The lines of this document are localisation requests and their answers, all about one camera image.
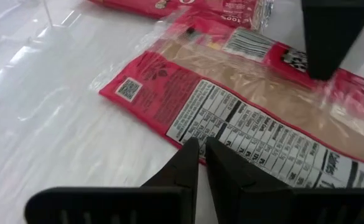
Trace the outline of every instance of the white label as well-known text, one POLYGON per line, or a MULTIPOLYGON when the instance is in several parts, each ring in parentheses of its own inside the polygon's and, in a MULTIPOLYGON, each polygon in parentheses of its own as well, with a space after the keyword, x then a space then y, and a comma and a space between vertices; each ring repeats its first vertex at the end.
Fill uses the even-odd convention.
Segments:
POLYGON ((223 50, 230 54, 262 62, 273 45, 273 40, 239 27, 232 33, 223 50))
POLYGON ((201 80, 167 136, 183 144, 208 136, 293 187, 364 187, 364 163, 332 151, 305 134, 201 80))

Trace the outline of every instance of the white glossy surface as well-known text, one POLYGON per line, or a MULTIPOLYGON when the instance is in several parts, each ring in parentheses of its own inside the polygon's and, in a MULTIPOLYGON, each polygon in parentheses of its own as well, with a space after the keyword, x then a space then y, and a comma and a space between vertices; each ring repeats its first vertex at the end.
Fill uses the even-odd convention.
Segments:
MULTIPOLYGON (((55 186, 138 186, 175 153, 97 94, 154 21, 83 0, 0 0, 0 223, 24 223, 55 186)), ((276 0, 265 34, 304 48, 298 0, 276 0)), ((364 76, 364 32, 343 64, 364 76)), ((216 223, 200 167, 197 223, 216 223)))

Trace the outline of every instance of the qr code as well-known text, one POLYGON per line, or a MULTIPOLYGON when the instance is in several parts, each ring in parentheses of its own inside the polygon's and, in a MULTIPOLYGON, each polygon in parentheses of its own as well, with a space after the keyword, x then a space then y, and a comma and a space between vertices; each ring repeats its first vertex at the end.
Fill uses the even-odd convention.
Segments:
POLYGON ((121 86, 116 90, 116 94, 120 97, 132 102, 135 96, 139 93, 142 84, 133 78, 127 78, 121 86))
POLYGON ((307 70, 307 57, 304 52, 296 49, 289 49, 282 56, 282 59, 289 66, 294 67, 298 71, 306 72, 307 70))

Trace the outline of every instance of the clear plastic package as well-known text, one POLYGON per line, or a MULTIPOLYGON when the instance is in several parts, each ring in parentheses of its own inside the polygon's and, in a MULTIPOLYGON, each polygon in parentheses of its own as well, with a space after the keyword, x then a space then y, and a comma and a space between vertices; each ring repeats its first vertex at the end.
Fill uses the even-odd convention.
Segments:
POLYGON ((91 0, 104 6, 135 12, 156 19, 169 16, 180 6, 215 11, 219 18, 233 26, 252 30, 266 27, 273 0, 91 0))
POLYGON ((364 78, 315 82, 303 52, 212 12, 184 11, 100 93, 203 157, 215 136, 293 187, 364 187, 364 78))

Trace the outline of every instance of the nutrition facts label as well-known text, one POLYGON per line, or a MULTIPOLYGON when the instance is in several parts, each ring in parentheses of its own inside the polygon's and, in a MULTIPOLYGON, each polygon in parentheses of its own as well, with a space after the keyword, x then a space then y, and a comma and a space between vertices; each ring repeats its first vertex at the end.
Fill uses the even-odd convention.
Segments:
POLYGON ((293 187, 364 187, 364 163, 332 151, 215 84, 201 80, 167 132, 183 144, 208 136, 293 187))

